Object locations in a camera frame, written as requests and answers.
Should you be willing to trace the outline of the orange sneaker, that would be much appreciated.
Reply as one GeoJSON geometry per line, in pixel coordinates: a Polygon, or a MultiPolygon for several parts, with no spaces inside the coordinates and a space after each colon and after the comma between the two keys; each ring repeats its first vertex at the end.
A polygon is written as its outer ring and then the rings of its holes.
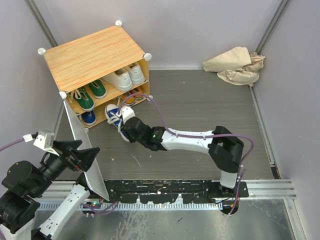
{"type": "Polygon", "coordinates": [[[143,94],[144,94],[144,90],[142,89],[141,86],[138,86],[136,88],[133,88],[131,91],[130,91],[131,94],[134,94],[134,98],[136,100],[142,100],[144,98],[143,94]]]}
{"type": "Polygon", "coordinates": [[[124,104],[126,106],[133,106],[136,103],[136,99],[134,96],[131,96],[131,93],[125,92],[124,94],[117,97],[117,106],[119,107],[121,104],[124,104]]]}

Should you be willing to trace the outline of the white cabinet door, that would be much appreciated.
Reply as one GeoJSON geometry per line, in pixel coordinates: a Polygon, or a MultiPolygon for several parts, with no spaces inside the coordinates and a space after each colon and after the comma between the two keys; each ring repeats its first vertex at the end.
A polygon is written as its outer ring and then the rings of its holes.
{"type": "MultiPolygon", "coordinates": [[[[67,100],[64,100],[63,104],[64,104],[65,112],[69,121],[73,138],[75,140],[82,140],[82,144],[78,149],[84,150],[84,149],[92,148],[89,136],[87,134],[88,133],[87,129],[81,123],[76,113],[72,110],[67,100]]],[[[94,193],[96,193],[97,195],[99,195],[100,197],[109,201],[110,200],[109,193],[107,191],[104,179],[102,177],[102,174],[96,159],[94,159],[89,170],[84,172],[84,175],[85,175],[88,188],[94,193]]]]}

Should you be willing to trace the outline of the blue sneaker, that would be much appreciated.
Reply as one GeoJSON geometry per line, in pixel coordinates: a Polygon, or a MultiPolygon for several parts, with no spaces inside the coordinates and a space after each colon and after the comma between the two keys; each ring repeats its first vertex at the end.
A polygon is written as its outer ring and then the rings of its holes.
{"type": "Polygon", "coordinates": [[[87,126],[93,126],[97,121],[93,110],[82,113],[80,119],[87,126]]]}
{"type": "Polygon", "coordinates": [[[104,113],[107,119],[107,123],[109,125],[113,125],[116,127],[117,132],[119,133],[119,135],[121,136],[121,138],[129,143],[130,140],[128,138],[127,133],[123,130],[123,119],[122,117],[117,115],[119,108],[117,105],[115,104],[108,104],[105,109],[104,109],[104,113]]]}

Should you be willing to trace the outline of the green sneaker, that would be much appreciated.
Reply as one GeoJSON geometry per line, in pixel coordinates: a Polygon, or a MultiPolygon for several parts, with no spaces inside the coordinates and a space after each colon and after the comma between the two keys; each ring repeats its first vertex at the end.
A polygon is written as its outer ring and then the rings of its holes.
{"type": "Polygon", "coordinates": [[[80,87],[76,90],[68,93],[69,101],[75,101],[79,105],[79,107],[85,111],[90,112],[95,108],[94,100],[89,96],[88,92],[84,87],[80,87]]]}
{"type": "Polygon", "coordinates": [[[88,84],[93,96],[97,99],[103,99],[107,95],[107,90],[100,79],[97,79],[88,84]]]}

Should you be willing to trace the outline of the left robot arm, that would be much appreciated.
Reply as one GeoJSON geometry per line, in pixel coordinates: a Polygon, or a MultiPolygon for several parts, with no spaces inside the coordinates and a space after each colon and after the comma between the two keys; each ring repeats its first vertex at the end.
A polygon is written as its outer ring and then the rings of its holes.
{"type": "Polygon", "coordinates": [[[39,227],[32,228],[40,203],[36,200],[65,170],[87,172],[98,147],[79,150],[81,140],[53,141],[44,148],[40,167],[23,160],[13,164],[1,184],[7,191],[0,198],[0,232],[6,240],[56,240],[67,221],[86,198],[95,198],[100,185],[76,181],[56,211],[39,227]]]}

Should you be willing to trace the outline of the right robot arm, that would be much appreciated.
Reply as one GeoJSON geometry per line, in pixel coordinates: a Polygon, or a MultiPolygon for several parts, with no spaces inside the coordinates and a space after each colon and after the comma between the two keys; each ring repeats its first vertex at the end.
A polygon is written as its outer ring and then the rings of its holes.
{"type": "Polygon", "coordinates": [[[219,191],[231,197],[237,191],[237,177],[244,143],[228,129],[217,126],[214,131],[178,131],[163,126],[150,127],[138,117],[124,121],[123,128],[131,143],[138,142],[151,151],[184,150],[210,156],[220,169],[219,191]]]}

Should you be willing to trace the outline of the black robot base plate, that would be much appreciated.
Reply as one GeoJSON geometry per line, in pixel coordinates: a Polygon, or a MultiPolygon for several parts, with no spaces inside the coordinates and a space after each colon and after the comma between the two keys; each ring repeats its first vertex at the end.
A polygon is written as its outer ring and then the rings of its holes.
{"type": "Polygon", "coordinates": [[[247,198],[247,183],[242,181],[228,189],[214,180],[106,180],[109,203],[174,203],[182,197],[184,204],[215,203],[218,199],[247,198]]]}

